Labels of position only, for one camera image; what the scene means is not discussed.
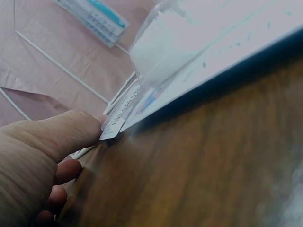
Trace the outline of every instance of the plastic bag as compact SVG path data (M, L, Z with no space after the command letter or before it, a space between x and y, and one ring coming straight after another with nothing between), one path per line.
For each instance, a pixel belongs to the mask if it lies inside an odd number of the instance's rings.
M201 52L202 31L188 19L182 2L156 5L129 50L143 86L163 83Z

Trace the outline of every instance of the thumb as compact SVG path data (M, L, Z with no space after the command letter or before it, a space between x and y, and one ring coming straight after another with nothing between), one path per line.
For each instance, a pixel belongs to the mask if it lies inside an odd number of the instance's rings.
M17 122L4 130L59 163L69 154L94 145L101 135L101 122L86 112L72 110L46 120Z

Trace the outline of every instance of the pink fabric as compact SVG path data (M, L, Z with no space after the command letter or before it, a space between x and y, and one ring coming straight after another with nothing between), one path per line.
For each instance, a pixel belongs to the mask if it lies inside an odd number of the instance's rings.
M69 109L45 95L4 89L10 99L32 120L42 120L62 114Z
M152 0L106 0L130 22L120 44L126 49L153 7ZM16 28L111 100L133 72L129 57L108 49L54 0L16 0ZM13 29L13 0L0 1L0 87L32 119L68 109L97 116L107 104L64 73ZM23 117L0 96L0 126Z
M0 127L25 120L2 94L0 94L0 106Z

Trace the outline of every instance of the hand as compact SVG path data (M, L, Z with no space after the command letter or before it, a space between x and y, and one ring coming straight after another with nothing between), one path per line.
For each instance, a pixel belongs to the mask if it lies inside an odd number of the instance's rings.
M1 128L0 226L53 222L67 198L58 185L70 181L82 169L77 160L61 161L94 145L100 135L101 122L80 111Z

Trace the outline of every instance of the wooden table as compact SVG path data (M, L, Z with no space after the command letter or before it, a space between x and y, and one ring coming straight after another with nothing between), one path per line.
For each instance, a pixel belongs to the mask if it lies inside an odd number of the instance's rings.
M177 103L87 154L62 226L302 226L299 43L237 68L251 78L241 86Z

